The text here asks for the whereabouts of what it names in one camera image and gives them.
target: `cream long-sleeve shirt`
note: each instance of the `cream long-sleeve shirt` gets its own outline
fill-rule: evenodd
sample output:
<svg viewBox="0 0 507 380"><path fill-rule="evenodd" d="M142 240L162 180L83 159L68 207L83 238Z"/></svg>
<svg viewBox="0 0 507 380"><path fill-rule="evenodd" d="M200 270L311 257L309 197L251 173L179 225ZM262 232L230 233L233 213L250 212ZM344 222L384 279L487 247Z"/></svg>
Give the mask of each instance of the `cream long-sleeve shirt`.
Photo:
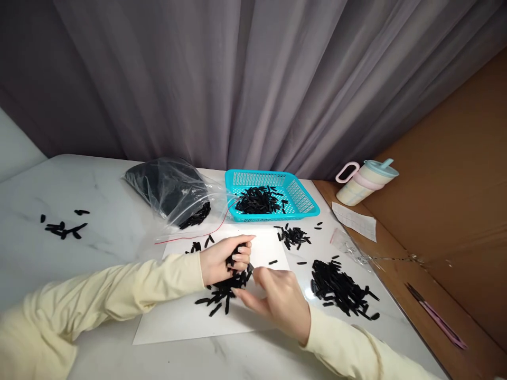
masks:
<svg viewBox="0 0 507 380"><path fill-rule="evenodd" d="M72 342L102 322L127 320L204 289L198 254L162 263L112 267L51 283L25 297L0 320L0 379L63 380L74 363ZM364 330L311 308L307 346L331 371L357 380L436 379Z"/></svg>

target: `gray curtain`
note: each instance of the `gray curtain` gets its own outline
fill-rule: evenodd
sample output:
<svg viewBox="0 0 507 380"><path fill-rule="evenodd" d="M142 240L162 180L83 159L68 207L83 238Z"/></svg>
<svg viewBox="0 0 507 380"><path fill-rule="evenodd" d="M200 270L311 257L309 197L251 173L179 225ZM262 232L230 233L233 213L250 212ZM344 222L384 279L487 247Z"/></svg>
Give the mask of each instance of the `gray curtain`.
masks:
<svg viewBox="0 0 507 380"><path fill-rule="evenodd" d="M46 155L301 178L372 158L507 45L501 0L9 3L0 106Z"/></svg>

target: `cardboard box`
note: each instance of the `cardboard box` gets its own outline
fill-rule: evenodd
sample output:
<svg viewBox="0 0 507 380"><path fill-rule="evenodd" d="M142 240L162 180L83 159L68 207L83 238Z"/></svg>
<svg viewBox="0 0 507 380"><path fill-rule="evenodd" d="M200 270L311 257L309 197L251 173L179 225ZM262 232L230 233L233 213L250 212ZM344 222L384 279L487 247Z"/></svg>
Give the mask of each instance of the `cardboard box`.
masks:
<svg viewBox="0 0 507 380"><path fill-rule="evenodd" d="M350 207L378 220L378 242L349 232L370 256L424 262L383 260L376 272L452 378L507 378L507 49L376 160L386 158L400 176ZM338 184L314 183L338 202ZM452 345L408 281L468 350Z"/></svg>

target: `white paper sheet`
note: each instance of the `white paper sheet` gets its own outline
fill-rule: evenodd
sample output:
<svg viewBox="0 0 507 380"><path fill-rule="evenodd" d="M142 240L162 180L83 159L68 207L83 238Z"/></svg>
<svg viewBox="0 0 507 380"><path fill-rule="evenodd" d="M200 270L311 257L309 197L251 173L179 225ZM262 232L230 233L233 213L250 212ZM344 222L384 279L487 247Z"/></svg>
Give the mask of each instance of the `white paper sheet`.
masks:
<svg viewBox="0 0 507 380"><path fill-rule="evenodd" d="M269 266L273 269L289 270L282 243L278 241L276 230L273 227L223 225L212 236L215 243L218 243L221 239L241 234L256 235L256 238L252 240L251 263L254 267ZM190 251L193 241L200 241L204 250L206 239L207 236L168 243L164 257L168 254ZM278 260L278 262L268 265L268 262L273 260ZM259 297L264 296L263 289L254 284L253 277L250 277L246 289ZM210 318L208 315L215 308L215 304L209 307L206 307L205 303L201 305L194 304L198 299L209 297L210 293L211 290L206 289L199 293L157 305L141 318L133 345L247 333L274 328L271 323L248 310L240 300L232 298L228 315L225 315L224 299L220 310Z"/></svg>
<svg viewBox="0 0 507 380"><path fill-rule="evenodd" d="M334 215L340 222L375 243L377 242L377 220L374 217L358 214L334 202L332 208Z"/></svg>

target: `white wall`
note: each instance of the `white wall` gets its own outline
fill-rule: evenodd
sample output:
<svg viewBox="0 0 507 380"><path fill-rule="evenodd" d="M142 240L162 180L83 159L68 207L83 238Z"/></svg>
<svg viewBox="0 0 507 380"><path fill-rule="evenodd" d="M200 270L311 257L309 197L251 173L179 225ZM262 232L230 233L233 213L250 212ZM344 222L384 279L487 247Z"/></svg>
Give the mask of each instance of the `white wall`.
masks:
<svg viewBox="0 0 507 380"><path fill-rule="evenodd" d="M0 182L47 158L0 108Z"/></svg>

